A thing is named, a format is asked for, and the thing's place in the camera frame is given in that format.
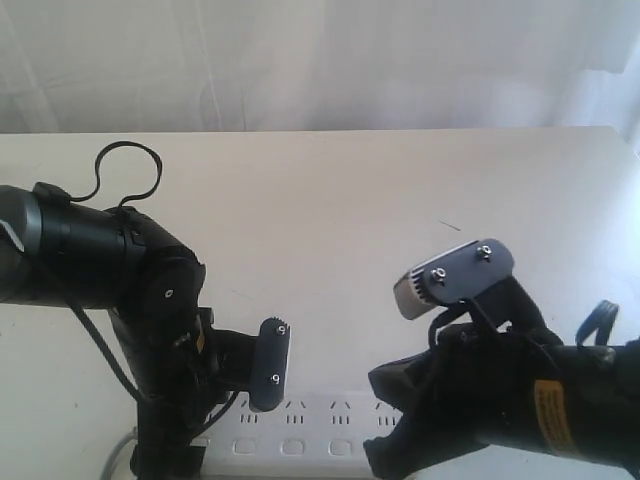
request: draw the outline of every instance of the table surface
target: table surface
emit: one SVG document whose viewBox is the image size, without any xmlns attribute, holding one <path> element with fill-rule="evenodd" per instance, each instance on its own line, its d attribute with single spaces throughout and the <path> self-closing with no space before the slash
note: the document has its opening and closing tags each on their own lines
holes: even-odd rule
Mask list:
<svg viewBox="0 0 640 480">
<path fill-rule="evenodd" d="M 207 264 L 201 304 L 217 325 L 290 323 L 291 391 L 365 390 L 369 369 L 424 350 L 430 318 L 403 320 L 394 282 L 485 237 L 511 249 L 516 277 L 565 341 L 602 298 L 622 306 L 612 343 L 640 332 L 640 166 L 612 129 L 5 135 L 0 182 L 83 194 L 98 150 L 121 139 L 163 157 L 160 189 L 137 207 Z M 113 152 L 90 205 L 145 190 L 154 172 L 142 152 Z M 106 315 L 92 317 L 123 361 Z M 134 404 L 74 316 L 1 305 L 0 354 L 0 477 L 97 478 Z M 487 452 L 433 478 L 626 478 Z"/>
</svg>

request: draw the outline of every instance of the gray cable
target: gray cable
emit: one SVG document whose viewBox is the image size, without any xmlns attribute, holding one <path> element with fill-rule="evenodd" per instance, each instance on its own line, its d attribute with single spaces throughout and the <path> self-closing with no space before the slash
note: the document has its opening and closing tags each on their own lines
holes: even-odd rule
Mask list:
<svg viewBox="0 0 640 480">
<path fill-rule="evenodd" d="M 135 440 L 136 438 L 138 438 L 138 432 L 137 429 L 134 428 L 122 437 L 118 443 L 116 443 L 113 450 L 111 450 L 109 457 L 107 457 L 107 461 L 104 463 L 102 473 L 100 474 L 100 480 L 111 480 L 111 476 L 113 475 L 113 466 L 116 463 L 118 455 L 120 455 L 120 452 L 122 452 L 124 447 L 126 447 L 131 440 Z"/>
</svg>

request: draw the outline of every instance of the white power strip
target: white power strip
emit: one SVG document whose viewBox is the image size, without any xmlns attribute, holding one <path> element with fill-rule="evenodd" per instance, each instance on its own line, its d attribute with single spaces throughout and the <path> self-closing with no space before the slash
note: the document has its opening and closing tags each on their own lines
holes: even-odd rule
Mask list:
<svg viewBox="0 0 640 480">
<path fill-rule="evenodd" d="M 247 395 L 204 437 L 204 478 L 373 478 L 362 443 L 386 436 L 401 413 L 369 393 L 289 394 L 255 413 Z"/>
</svg>

